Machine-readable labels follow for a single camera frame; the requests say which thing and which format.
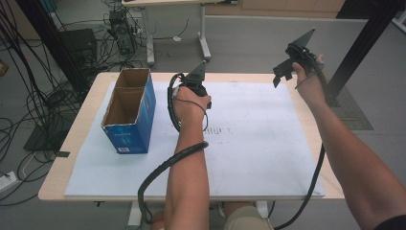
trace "desk leg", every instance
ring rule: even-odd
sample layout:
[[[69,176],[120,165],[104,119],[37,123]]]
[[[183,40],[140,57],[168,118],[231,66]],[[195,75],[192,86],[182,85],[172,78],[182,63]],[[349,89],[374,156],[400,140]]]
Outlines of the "desk leg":
[[[200,40],[200,46],[202,47],[203,50],[204,59],[209,60],[212,57],[212,55],[210,54],[209,46],[207,45],[205,36],[205,26],[206,26],[205,15],[206,8],[205,5],[202,3],[200,4],[200,33],[198,33],[198,35]]]
[[[255,206],[261,217],[268,218],[268,202],[267,201],[255,201]]]
[[[147,10],[145,7],[141,7],[140,10],[141,16],[143,17],[144,30],[147,37],[147,64],[149,66],[152,66],[155,63],[155,56],[153,54],[153,39],[152,36],[149,34]]]
[[[392,19],[392,22],[395,23],[395,25],[403,31],[403,33],[406,33],[406,26],[403,24],[406,21],[406,11],[403,12],[403,14],[398,18],[398,19]]]
[[[138,201],[133,201],[131,205],[131,211],[128,217],[128,225],[125,229],[139,229],[141,226],[141,211],[140,207],[138,206]]]

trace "white paper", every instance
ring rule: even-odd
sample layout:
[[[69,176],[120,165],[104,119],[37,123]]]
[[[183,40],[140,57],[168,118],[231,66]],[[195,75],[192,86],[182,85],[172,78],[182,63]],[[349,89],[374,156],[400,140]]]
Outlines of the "white paper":
[[[284,84],[205,82],[212,96],[205,149],[214,198],[303,198],[315,164]],[[114,82],[83,143],[66,196],[136,198],[144,179],[172,156],[178,133],[167,109],[165,82],[155,82],[157,100],[147,154],[116,153],[101,128]],[[169,170],[146,190],[146,199],[165,197]],[[324,196],[319,182],[314,196]]]

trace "blue cardboard box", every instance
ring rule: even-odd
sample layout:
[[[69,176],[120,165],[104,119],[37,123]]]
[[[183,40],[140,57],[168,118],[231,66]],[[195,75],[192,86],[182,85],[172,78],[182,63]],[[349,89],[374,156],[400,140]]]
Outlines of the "blue cardboard box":
[[[148,152],[155,105],[149,69],[123,70],[101,122],[117,153]]]

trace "metal pole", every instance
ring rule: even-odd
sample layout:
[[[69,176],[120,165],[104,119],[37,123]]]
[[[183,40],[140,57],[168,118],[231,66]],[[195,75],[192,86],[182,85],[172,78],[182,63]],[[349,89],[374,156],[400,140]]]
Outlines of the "metal pole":
[[[403,3],[403,0],[380,1],[379,6],[352,44],[349,52],[327,86],[327,92],[331,101],[334,101],[338,96],[373,44],[382,35],[389,23],[391,23]]]

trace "desk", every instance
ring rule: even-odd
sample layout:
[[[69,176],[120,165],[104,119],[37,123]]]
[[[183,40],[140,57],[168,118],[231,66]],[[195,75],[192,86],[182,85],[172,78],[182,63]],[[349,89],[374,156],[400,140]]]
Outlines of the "desk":
[[[402,30],[404,33],[406,33],[406,26],[405,26],[405,22],[406,22],[406,11],[403,12],[403,14],[398,18],[394,18],[392,19],[392,22],[395,23],[395,25]]]
[[[125,2],[123,1],[123,6],[127,8],[139,8],[143,17],[145,33],[147,37],[147,64],[149,66],[153,65],[155,62],[154,51],[153,51],[153,38],[148,29],[148,16],[147,7],[148,6],[163,6],[163,5],[181,5],[181,4],[200,4],[200,32],[198,33],[200,46],[203,51],[204,59],[209,60],[212,55],[210,54],[209,46],[207,45],[205,36],[205,3],[219,2],[220,0],[134,0]]]
[[[70,176],[73,172],[73,168],[79,153],[79,149],[83,144],[84,139],[89,132],[89,128],[101,106],[104,95],[108,86],[112,81],[115,81],[118,77],[118,73],[102,73],[99,74],[93,83],[88,96],[83,103],[82,108],[78,114],[77,119],[70,132],[68,133],[65,142],[61,147],[61,151],[69,151],[69,157],[57,157],[54,165],[50,169],[47,178],[45,179],[40,191],[39,198],[43,200],[91,200],[95,199],[92,196],[66,196],[64,195],[66,187],[68,185]],[[169,79],[173,76],[172,73],[152,73],[154,81],[169,82]],[[208,82],[270,82],[273,79],[273,75],[270,74],[206,74],[206,81]],[[300,98],[294,86],[296,82],[290,80],[286,82],[289,94],[292,98],[293,104],[298,113],[300,123],[302,124],[305,138],[309,144],[310,151],[313,155],[314,161],[317,160],[321,139],[314,122],[312,115],[310,114],[306,104]],[[322,178],[326,195],[324,199],[342,199],[344,198],[341,187],[332,173],[331,167],[328,161],[322,167],[320,177]],[[108,201],[133,201],[133,198],[128,197],[97,197],[97,200]]]

